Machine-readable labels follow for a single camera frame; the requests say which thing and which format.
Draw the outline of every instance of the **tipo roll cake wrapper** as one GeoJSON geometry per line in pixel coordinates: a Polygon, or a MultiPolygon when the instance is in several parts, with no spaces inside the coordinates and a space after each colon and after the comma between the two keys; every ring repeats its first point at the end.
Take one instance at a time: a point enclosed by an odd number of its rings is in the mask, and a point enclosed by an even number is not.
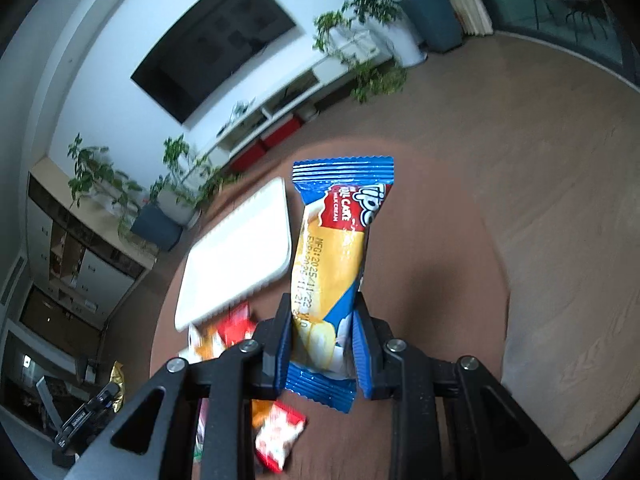
{"type": "Polygon", "coordinates": [[[291,275],[287,388],[348,412],[355,396],[351,317],[369,225],[394,181],[389,156],[304,160],[292,181],[305,210],[291,275]]]}

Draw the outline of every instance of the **white tray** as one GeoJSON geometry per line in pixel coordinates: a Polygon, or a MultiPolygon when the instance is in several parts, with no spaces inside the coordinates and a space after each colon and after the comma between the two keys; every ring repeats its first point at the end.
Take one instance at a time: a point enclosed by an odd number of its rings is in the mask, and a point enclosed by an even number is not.
{"type": "Polygon", "coordinates": [[[213,316],[279,279],[290,259],[284,179],[277,177],[191,248],[175,309],[176,330],[213,316]]]}

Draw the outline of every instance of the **wall-mounted black tv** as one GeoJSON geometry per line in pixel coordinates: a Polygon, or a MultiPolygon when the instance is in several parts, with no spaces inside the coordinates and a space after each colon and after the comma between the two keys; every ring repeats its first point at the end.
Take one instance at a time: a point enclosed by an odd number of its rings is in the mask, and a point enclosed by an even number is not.
{"type": "Polygon", "coordinates": [[[131,78],[183,123],[225,79],[293,27],[274,0],[199,0],[131,78]]]}

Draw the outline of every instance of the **cabinet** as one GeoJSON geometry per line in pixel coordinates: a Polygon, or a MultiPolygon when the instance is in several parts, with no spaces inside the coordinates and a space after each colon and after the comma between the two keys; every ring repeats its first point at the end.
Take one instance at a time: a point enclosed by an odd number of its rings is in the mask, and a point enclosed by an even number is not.
{"type": "Polygon", "coordinates": [[[71,200],[68,177],[48,158],[32,170],[27,248],[38,288],[101,330],[123,298],[151,270],[155,256],[119,239],[118,219],[97,202],[71,200]]]}

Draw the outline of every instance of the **brown floor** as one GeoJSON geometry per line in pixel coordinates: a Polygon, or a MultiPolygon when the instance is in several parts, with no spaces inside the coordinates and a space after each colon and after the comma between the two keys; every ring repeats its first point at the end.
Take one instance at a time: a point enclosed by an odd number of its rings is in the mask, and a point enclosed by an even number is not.
{"type": "MultiPolygon", "coordinates": [[[[404,91],[345,100],[268,154],[372,133],[446,161],[482,208],[511,286],[504,383],[566,458],[640,394],[640,95],[546,46],[475,39],[404,91]]],[[[162,298],[188,240],[113,319],[104,362],[146,380],[162,298]]]]}

